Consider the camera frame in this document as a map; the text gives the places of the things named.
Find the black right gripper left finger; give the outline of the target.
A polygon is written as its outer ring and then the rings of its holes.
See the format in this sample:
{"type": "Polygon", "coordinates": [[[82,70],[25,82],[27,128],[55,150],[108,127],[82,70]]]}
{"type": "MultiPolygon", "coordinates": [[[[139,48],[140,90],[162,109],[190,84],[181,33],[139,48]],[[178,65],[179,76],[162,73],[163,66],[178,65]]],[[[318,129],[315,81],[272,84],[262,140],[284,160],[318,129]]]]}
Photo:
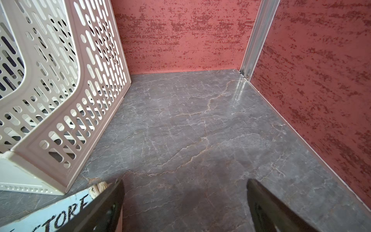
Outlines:
{"type": "Polygon", "coordinates": [[[60,232],[121,232],[124,183],[117,180],[59,229],[60,232]]]}

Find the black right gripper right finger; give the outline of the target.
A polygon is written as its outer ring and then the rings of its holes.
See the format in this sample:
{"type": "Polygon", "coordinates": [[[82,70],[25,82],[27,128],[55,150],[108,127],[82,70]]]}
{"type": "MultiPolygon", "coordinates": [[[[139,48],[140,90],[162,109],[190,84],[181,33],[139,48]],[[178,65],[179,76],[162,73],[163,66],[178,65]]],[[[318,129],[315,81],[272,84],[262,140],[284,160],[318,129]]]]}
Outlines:
{"type": "Polygon", "coordinates": [[[316,232],[256,179],[247,181],[247,201],[256,232],[316,232]]]}

